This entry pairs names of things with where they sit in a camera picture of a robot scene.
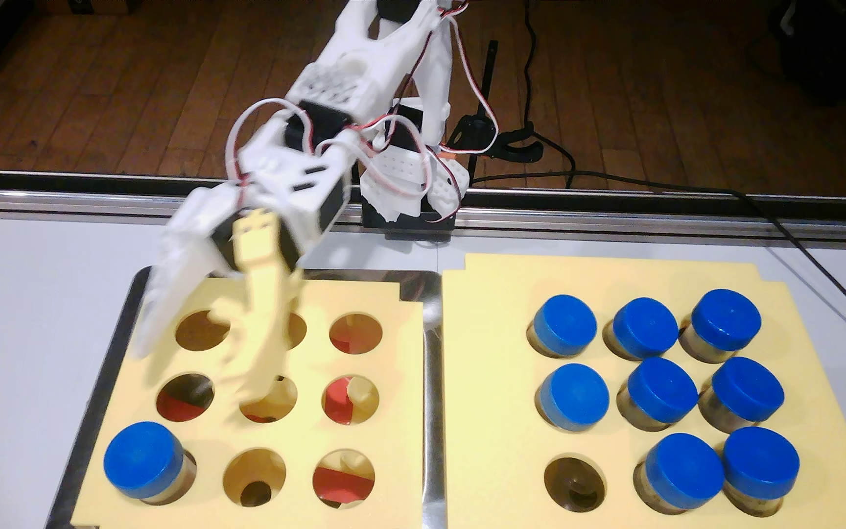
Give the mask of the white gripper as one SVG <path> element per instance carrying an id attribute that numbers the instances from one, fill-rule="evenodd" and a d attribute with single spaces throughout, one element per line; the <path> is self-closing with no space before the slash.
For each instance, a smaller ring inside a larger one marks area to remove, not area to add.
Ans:
<path id="1" fill-rule="evenodd" d="M 164 226 L 129 345 L 132 358 L 146 358 L 199 283 L 240 273 L 244 300 L 211 306 L 211 317 L 230 327 L 219 379 L 237 403 L 265 397 L 285 369 L 300 260 L 347 202 L 347 157 L 321 160 L 291 148 L 286 129 L 269 121 L 241 149 L 241 167 L 250 171 L 245 187 L 198 187 L 184 198 Z"/>

